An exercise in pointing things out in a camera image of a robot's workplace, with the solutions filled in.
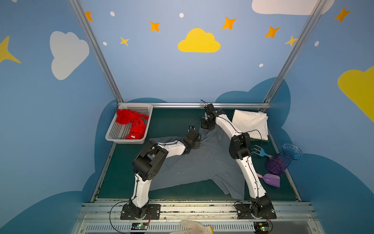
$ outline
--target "dark green mat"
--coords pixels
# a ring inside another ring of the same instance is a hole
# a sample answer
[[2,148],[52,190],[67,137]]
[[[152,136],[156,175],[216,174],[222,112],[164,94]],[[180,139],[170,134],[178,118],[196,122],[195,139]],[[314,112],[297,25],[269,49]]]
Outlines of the dark green mat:
[[[232,119],[234,110],[224,111],[228,117]],[[146,142],[149,138],[184,136],[194,119],[203,115],[203,109],[153,109]],[[252,144],[260,145],[261,141],[254,141]],[[271,142],[263,142],[262,146],[268,154],[276,154]],[[130,198],[132,196],[135,183],[134,173],[132,172],[132,160],[139,154],[143,147],[144,145],[117,144],[98,198]],[[265,168],[265,163],[267,161],[266,157],[253,155],[252,161],[257,173],[261,175],[269,173]],[[296,201],[295,193],[286,175],[280,175],[280,180],[280,188],[267,185],[262,179],[260,181],[271,200]],[[176,200],[233,200],[229,194],[225,195],[212,180],[150,191],[149,198]],[[249,200],[249,192],[246,184],[245,200]]]

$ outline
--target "blue wall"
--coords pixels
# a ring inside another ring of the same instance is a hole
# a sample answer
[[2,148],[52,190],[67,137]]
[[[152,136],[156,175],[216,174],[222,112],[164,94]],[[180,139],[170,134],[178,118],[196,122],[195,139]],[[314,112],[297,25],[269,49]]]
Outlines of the blue wall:
[[[89,23],[125,101],[231,102],[221,95],[248,92],[277,76],[291,50],[285,43],[291,35],[297,38],[308,18],[256,13],[247,0],[81,2],[91,12]],[[236,19],[232,30],[222,29],[225,17]],[[159,32],[150,31],[150,21],[160,23]],[[270,26],[280,29],[274,38],[265,38]],[[214,53],[180,51],[178,43],[194,28],[212,33],[221,48]],[[128,46],[120,44],[121,37],[129,39]]]
[[[343,7],[351,13],[339,22],[334,18]],[[373,8],[372,1],[336,0],[321,16],[268,111],[278,147],[292,142],[305,153],[289,171],[326,234],[374,228],[374,122],[337,83],[347,70],[364,72],[374,66]],[[347,222],[357,216],[365,229]]]
[[69,233],[110,151],[115,97],[91,49],[65,80],[52,73],[52,32],[87,41],[68,0],[1,1],[0,29],[21,62],[0,62],[0,233]]

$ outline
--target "metal rail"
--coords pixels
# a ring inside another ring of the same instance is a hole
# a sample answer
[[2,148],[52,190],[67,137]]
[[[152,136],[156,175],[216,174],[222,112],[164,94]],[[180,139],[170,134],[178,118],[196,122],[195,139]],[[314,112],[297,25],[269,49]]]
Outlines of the metal rail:
[[318,0],[318,2],[316,3],[316,6],[312,10],[312,13],[310,14],[308,20],[306,21],[303,29],[301,30],[299,34],[296,44],[292,47],[291,52],[289,53],[282,69],[280,70],[278,76],[274,80],[273,85],[271,86],[269,92],[267,93],[264,99],[264,103],[270,103],[270,101],[272,100],[275,92],[278,90],[280,84],[284,80],[286,74],[288,73],[289,69],[294,63],[297,55],[299,54],[303,45],[305,44],[305,41],[308,39],[319,17],[321,16],[322,8],[324,7],[326,2],[327,0]]
[[90,23],[88,22],[88,19],[86,17],[82,4],[80,3],[79,0],[70,0],[70,4],[73,7],[75,14],[77,15],[77,18],[82,26],[82,29],[85,32],[88,41],[90,42],[92,50],[95,53],[97,60],[99,61],[101,69],[104,72],[104,75],[107,78],[109,85],[112,88],[117,101],[123,102],[123,98],[121,96],[117,83],[113,77],[112,72],[109,69],[107,61],[105,60],[105,57],[100,49],[100,46],[96,40],[95,34],[93,33],[93,30],[90,26]]
[[[154,108],[185,108],[185,109],[203,109],[204,103],[150,103]],[[268,109],[270,103],[213,103],[215,108],[219,109]]]

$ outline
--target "black cable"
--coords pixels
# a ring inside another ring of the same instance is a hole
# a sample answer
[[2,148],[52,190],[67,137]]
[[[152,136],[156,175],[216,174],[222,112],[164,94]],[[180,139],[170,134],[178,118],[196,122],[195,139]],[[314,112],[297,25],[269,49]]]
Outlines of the black cable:
[[255,129],[255,130],[252,130],[252,131],[248,131],[248,133],[249,132],[253,132],[253,131],[258,131],[258,133],[260,134],[260,137],[261,137],[261,145],[260,145],[260,148],[262,147],[262,143],[264,143],[264,141],[262,140],[262,136],[261,136],[261,133],[260,133],[260,131],[259,130],[257,130],[257,129]]
[[[134,196],[134,198],[131,199],[130,201],[134,200],[135,197],[137,197],[137,192],[138,192],[138,182],[139,182],[139,178],[137,178],[137,186],[136,186],[136,189],[135,189],[135,196]],[[125,202],[125,201],[120,201],[120,202],[118,202],[117,204],[115,204],[114,206],[112,206],[112,208],[110,209],[110,211],[109,211],[109,222],[110,222],[110,225],[112,226],[112,228],[113,228],[114,230],[116,230],[116,231],[119,232],[119,233],[126,234],[126,233],[123,233],[123,232],[118,231],[118,230],[113,226],[112,221],[110,220],[110,214],[112,213],[112,209],[113,209],[113,207],[115,207],[116,205],[120,204],[121,202]]]
[[233,129],[235,129],[235,127],[234,127],[234,125],[231,123],[231,121],[227,121],[230,125],[231,125],[231,127],[233,127]]
[[204,102],[204,104],[205,104],[206,106],[208,105],[208,103],[207,103],[206,101],[204,101],[204,100],[202,100],[202,99],[200,99],[200,101]]
[[273,230],[273,223],[272,223],[270,220],[268,220],[268,221],[271,223],[272,228],[271,228],[271,230],[270,230],[267,234],[269,234],[269,233],[272,232],[272,230]]
[[[258,195],[258,183],[257,183],[256,177],[255,177],[255,174],[253,173],[253,171],[252,171],[252,169],[251,169],[251,167],[250,167],[250,165],[249,165],[248,159],[247,159],[247,164],[248,164],[249,169],[251,170],[251,173],[252,173],[252,175],[253,175],[253,178],[255,178],[255,181],[256,181],[256,187],[257,187],[257,197],[260,198],[259,195]],[[258,199],[256,199],[255,204],[252,205],[250,211],[252,211],[253,208],[257,205],[257,201],[258,201]]]
[[201,117],[196,117],[196,118],[193,120],[191,126],[193,126],[193,124],[195,123],[195,121],[196,121],[198,118],[200,118],[200,121],[201,121]]
[[[125,201],[120,201],[120,202],[118,202],[117,204],[115,204],[114,206],[112,206],[112,209],[113,209],[113,207],[115,207],[116,205],[118,205],[118,204],[121,203],[121,202],[125,202]],[[113,226],[112,221],[110,220],[110,213],[112,213],[112,209],[110,209],[110,212],[109,212],[109,222],[110,222],[110,225],[111,225],[112,228],[113,228],[114,230],[116,230],[117,232],[122,233],[122,234],[126,234],[126,233],[123,233],[123,232],[118,231],[118,230]]]
[[167,146],[167,145],[175,145],[175,144],[178,144],[178,139],[175,139],[172,141],[173,143],[170,143],[170,144],[166,144],[166,143],[157,143],[158,145],[163,145],[163,146]]

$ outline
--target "wall mural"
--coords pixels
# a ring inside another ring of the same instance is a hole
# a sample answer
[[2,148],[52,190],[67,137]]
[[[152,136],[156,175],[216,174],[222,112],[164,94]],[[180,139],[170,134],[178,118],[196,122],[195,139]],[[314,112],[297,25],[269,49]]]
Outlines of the wall mural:
[[374,67],[365,72],[349,70],[338,79],[341,91],[374,121]]
[[183,52],[212,53],[217,52],[220,47],[221,44],[214,39],[213,34],[206,33],[200,28],[189,31],[186,39],[178,44],[178,49]]
[[87,19],[89,21],[93,21],[92,18],[91,18],[91,11],[88,11],[88,12],[85,12],[85,13],[86,13]]
[[291,39],[288,41],[288,42],[286,42],[286,43],[284,43],[285,45],[286,44],[290,44],[291,45],[291,47],[292,47],[292,45],[294,44],[294,42],[297,40],[297,38],[296,39],[294,39],[294,36],[293,35],[291,35]]
[[316,2],[81,0],[124,100],[166,102],[214,102],[276,76]]
[[87,42],[72,32],[53,32],[49,45],[54,57],[52,73],[58,80],[66,79],[90,53]]
[[0,43],[0,63],[5,60],[9,59],[16,63],[21,63],[18,59],[16,59],[11,53],[8,51],[9,45],[9,36],[7,36],[1,43]]
[[153,23],[151,21],[151,31],[158,31],[159,32],[159,25],[160,25],[160,23]]
[[[335,0],[327,0],[322,9],[326,13]],[[253,0],[252,9],[260,14],[310,15],[318,0]]]
[[349,13],[350,13],[350,11],[346,11],[345,8],[343,7],[342,11],[340,12],[340,14],[335,19],[338,19],[340,22],[342,22],[344,17],[346,15],[348,15]]
[[128,44],[127,44],[127,41],[129,40],[129,39],[123,39],[122,37],[121,37],[121,39],[122,39],[122,41],[121,41],[121,43],[120,44],[125,44],[126,46],[129,46]]

